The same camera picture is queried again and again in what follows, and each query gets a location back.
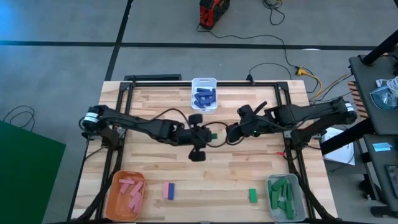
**black table frame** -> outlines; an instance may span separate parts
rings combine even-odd
[[[136,82],[134,78],[133,78],[132,82],[121,82],[120,86],[119,86],[118,99],[116,102],[116,111],[120,111],[120,109],[121,109],[122,99],[123,99],[125,92],[127,92],[127,101],[126,101],[126,109],[124,111],[124,114],[129,114],[131,103],[132,103],[132,93],[133,93],[133,90],[135,87],[142,88],[142,87],[160,87],[160,86],[191,87],[191,83],[190,82]],[[290,99],[289,86],[288,86],[287,82],[256,82],[256,83],[254,83],[253,80],[251,80],[251,81],[242,81],[242,82],[219,82],[219,83],[217,83],[217,86],[246,86],[246,87],[269,86],[269,87],[274,87],[275,97],[276,97],[278,106],[283,105],[282,97],[280,94],[281,90],[284,92],[286,104],[287,105],[292,104],[292,101]],[[283,135],[283,133],[281,133],[281,135],[284,138],[284,142],[286,142],[286,138]],[[121,148],[119,149],[119,152],[118,152],[118,154],[121,154],[120,157],[118,156],[118,159],[120,159],[120,160],[123,156],[125,140],[126,140],[125,136],[122,137],[120,140]],[[111,171],[112,156],[113,156],[113,151],[108,150],[107,155],[106,155],[105,164],[104,164],[104,172],[103,172],[103,178],[102,178],[102,182],[101,182],[101,188],[105,185],[105,182],[109,177],[109,174]],[[305,170],[304,158],[303,158],[303,154],[301,151],[297,151],[297,160],[298,160],[300,176],[303,179],[303,181],[305,182],[305,184],[307,186],[309,186],[307,172]],[[84,162],[81,165],[78,181],[77,181],[76,187],[75,187],[75,193],[73,195],[73,199],[72,199],[72,202],[70,205],[67,220],[71,220],[71,218],[72,218],[72,211],[73,211],[73,207],[75,206],[75,200],[76,200],[76,196],[77,196],[78,187],[80,184],[81,174],[83,172],[83,167],[84,167]],[[309,217],[314,219],[315,218],[314,207],[312,206],[311,202],[309,201],[309,199],[307,197],[305,199],[306,199],[306,205],[307,205]],[[99,203],[99,206],[96,210],[95,219],[101,219],[103,217],[103,209],[104,209],[104,199],[102,199]]]

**green panel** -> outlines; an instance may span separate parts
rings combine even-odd
[[[65,145],[0,122],[3,223],[42,223]]]

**concrete floor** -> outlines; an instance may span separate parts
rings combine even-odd
[[[63,142],[67,150],[58,172],[44,222],[65,220],[83,159],[85,141],[77,121],[98,102],[113,47],[15,46],[2,40],[115,42],[127,0],[0,0],[0,118],[17,105],[36,110],[34,132]],[[260,0],[232,1],[230,10],[213,30],[219,35],[273,34],[290,45],[377,45],[396,29],[393,0],[285,0],[286,20],[271,26],[269,11]],[[186,42],[280,44],[275,39],[215,39],[195,32],[198,1],[135,0],[124,42]],[[308,67],[329,84],[347,73],[348,59],[358,50],[288,50],[289,61]],[[244,80],[257,63],[286,65],[284,51],[256,49],[127,48],[119,51],[112,80],[125,75],[180,73],[184,80],[215,77]],[[257,80],[282,80],[285,70],[265,65],[252,72]],[[311,90],[315,82],[308,78]],[[325,99],[349,92],[345,83]],[[344,220],[395,223],[374,218],[355,184],[360,175],[331,175],[330,184],[339,217]]]

